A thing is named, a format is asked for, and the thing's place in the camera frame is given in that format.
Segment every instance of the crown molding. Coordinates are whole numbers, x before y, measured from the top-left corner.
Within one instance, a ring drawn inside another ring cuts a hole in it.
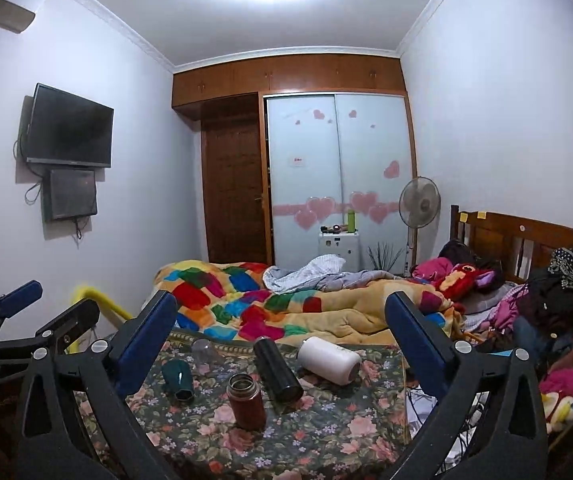
[[[170,62],[164,54],[162,54],[159,50],[157,50],[151,43],[146,41],[143,37],[140,36],[137,32],[135,32],[129,25],[124,23],[120,18],[118,18],[114,13],[110,10],[106,9],[99,1],[97,0],[74,0],[82,7],[87,10],[90,10],[93,14],[99,17],[101,20],[106,22],[111,28],[118,31],[122,36],[124,36],[127,40],[130,40],[133,44],[138,46],[145,54],[152,57],[156,60],[164,69],[169,72],[173,72],[174,65]]]
[[[361,48],[352,46],[286,46],[282,48],[265,48],[262,50],[239,52],[237,54],[227,54],[226,56],[210,57],[209,59],[176,65],[173,72],[186,72],[187,70],[193,70],[195,68],[227,63],[230,61],[240,61],[242,59],[252,59],[255,57],[288,56],[291,54],[358,54],[361,56],[399,57],[397,55],[397,51],[381,48]]]
[[[401,57],[410,46],[410,44],[415,40],[417,35],[422,31],[422,29],[426,26],[426,23],[429,22],[431,17],[435,14],[436,10],[439,9],[440,5],[442,5],[444,0],[429,0],[424,10],[420,12],[419,16],[415,20],[415,23],[411,26],[409,31],[406,33],[402,41],[399,42],[397,46],[397,54]]]

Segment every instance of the sliding wardrobe door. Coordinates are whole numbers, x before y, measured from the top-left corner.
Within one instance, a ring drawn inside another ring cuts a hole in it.
[[[276,97],[266,113],[276,265],[298,269],[317,256],[319,227],[343,221],[335,100]]]
[[[404,270],[408,228],[397,212],[399,194],[411,179],[409,125],[403,97],[338,94],[337,127],[344,200],[356,212],[362,267],[367,250],[393,246],[402,254],[393,272]]]

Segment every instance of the blue gripper pad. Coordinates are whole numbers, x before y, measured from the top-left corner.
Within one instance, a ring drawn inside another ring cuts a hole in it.
[[[42,285],[36,280],[25,283],[0,298],[0,317],[13,317],[40,298],[42,298]]]
[[[415,306],[408,297],[407,301],[404,301],[401,295],[406,297],[403,292],[395,292],[386,299],[384,307],[386,322],[422,390],[440,400],[445,397],[449,387],[446,362],[426,332],[428,331],[433,338],[444,338],[447,344],[450,344],[450,340],[432,321],[427,320],[423,328],[410,311],[411,308],[416,309]]]
[[[109,359],[113,362],[115,388],[119,396],[126,397],[136,393],[151,370],[155,358],[175,325],[178,315],[178,303],[172,294],[159,291],[147,303],[135,319],[129,320],[112,340],[113,350]],[[120,333],[129,325],[137,326],[129,341],[121,342]]]

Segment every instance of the flower pattern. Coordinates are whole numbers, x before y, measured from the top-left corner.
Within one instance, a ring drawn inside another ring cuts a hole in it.
[[[146,436],[183,478],[376,478],[410,442],[399,349],[347,345],[362,354],[361,373],[353,383],[337,386],[300,368],[297,349],[279,345],[305,394],[294,406],[278,405],[260,380],[266,427],[244,431],[235,424],[226,382],[234,373],[257,374],[252,344],[214,340],[222,364],[198,375],[189,359],[190,345],[197,337],[188,331],[173,331],[144,385],[126,398]],[[170,359],[186,360],[194,372],[196,395],[191,404],[178,403],[166,391],[160,367]],[[85,394],[76,396],[100,459],[118,478],[124,478]]]

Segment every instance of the metal bolt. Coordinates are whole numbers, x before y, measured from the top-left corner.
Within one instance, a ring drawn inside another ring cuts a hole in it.
[[[108,343],[103,339],[98,339],[90,346],[90,351],[95,354],[99,354],[100,352],[105,351],[108,348]]]
[[[40,359],[44,359],[46,354],[48,354],[46,348],[38,348],[35,352],[33,352],[33,359],[37,359],[39,361]]]
[[[473,347],[470,343],[460,340],[455,342],[455,349],[460,352],[460,354],[470,354]]]
[[[523,348],[518,348],[515,350],[515,357],[517,357],[520,361],[528,360],[528,352]]]

